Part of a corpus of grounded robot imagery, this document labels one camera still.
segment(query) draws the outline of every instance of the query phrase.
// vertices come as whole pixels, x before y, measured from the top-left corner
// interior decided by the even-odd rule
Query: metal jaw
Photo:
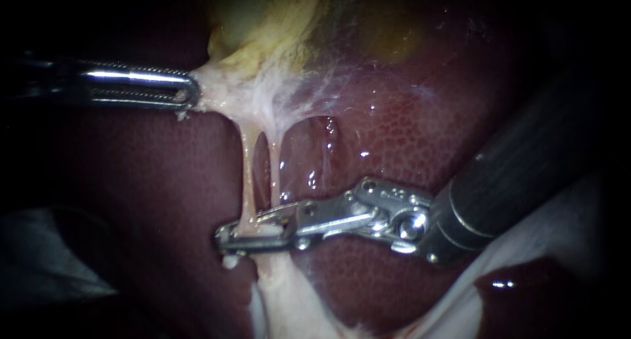
[[[334,235],[358,235],[412,254],[425,232],[432,197],[417,189],[364,177],[353,189],[326,200],[303,200],[257,215],[257,224],[276,235],[243,237],[238,221],[220,227],[215,241],[224,254],[305,250]]]
[[[198,83],[181,70],[74,58],[42,60],[31,54],[4,62],[11,70],[1,100],[98,107],[186,111],[200,97]]]

